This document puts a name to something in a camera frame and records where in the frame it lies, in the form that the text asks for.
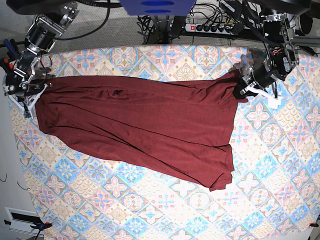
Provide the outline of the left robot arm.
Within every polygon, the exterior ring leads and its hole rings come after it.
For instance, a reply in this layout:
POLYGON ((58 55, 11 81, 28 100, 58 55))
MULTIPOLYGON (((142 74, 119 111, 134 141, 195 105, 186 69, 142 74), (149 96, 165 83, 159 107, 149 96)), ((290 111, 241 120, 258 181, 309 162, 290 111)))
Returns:
POLYGON ((297 36, 290 17, 300 16, 312 7, 310 0, 256 0, 261 11, 250 8, 247 0, 235 6, 225 4, 237 21, 248 27, 264 43, 267 56, 260 65, 249 68, 233 90, 235 98, 261 95, 276 104, 280 97, 277 82, 285 81, 299 65, 298 47, 318 47, 318 38, 297 36))

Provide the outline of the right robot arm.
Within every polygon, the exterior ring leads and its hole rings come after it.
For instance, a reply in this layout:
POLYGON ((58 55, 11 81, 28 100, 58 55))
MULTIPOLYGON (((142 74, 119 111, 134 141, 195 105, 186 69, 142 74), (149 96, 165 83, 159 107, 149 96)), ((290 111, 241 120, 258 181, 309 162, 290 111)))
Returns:
POLYGON ((78 15, 78 4, 74 0, 8 0, 6 5, 16 14, 35 16, 25 36, 24 50, 18 52, 13 41, 3 42, 15 63, 0 61, 5 71, 5 96, 24 111, 25 118, 30 118, 31 109, 48 87, 46 79, 36 77, 36 67, 78 15))

